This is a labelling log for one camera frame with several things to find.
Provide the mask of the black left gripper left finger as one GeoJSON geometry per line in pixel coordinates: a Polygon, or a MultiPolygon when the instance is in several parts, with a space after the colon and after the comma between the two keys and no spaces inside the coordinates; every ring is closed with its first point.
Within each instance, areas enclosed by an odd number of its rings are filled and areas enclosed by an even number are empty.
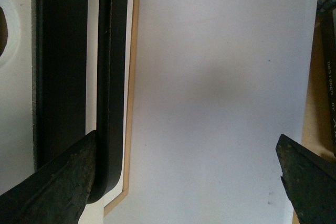
{"type": "Polygon", "coordinates": [[[96,133],[1,195],[1,223],[78,223],[96,173],[96,133]]]}

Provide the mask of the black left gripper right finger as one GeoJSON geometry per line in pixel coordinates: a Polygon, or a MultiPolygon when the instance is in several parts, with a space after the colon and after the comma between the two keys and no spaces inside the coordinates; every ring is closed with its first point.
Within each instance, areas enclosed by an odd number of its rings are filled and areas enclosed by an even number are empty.
{"type": "Polygon", "coordinates": [[[335,223],[335,164],[282,134],[281,181],[300,223],[335,223]]]}

